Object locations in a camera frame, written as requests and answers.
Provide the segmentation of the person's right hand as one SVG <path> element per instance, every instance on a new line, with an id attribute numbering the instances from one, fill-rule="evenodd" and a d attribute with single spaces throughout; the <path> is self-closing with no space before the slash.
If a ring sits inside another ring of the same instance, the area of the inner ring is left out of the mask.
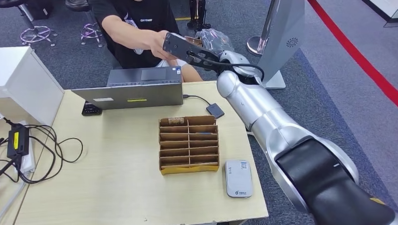
<path id="1" fill-rule="evenodd" d="M 151 50 L 152 54 L 155 57 L 161 58 L 161 59 L 169 62 L 172 60 L 176 60 L 176 57 L 163 50 L 163 44 L 165 42 L 167 34 L 169 34 L 169 32 L 165 31 L 165 30 L 153 32 L 152 33 L 152 41 L 149 44 L 149 46 L 150 46 L 150 50 Z"/>

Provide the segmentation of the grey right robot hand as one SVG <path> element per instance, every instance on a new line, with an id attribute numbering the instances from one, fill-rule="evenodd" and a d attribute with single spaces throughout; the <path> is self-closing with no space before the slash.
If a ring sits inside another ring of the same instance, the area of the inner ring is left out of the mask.
<path id="1" fill-rule="evenodd" d="M 235 50 L 230 38 L 219 30 L 201 29 L 196 33 L 196 37 L 201 40 L 204 48 L 216 55 L 224 51 Z"/>

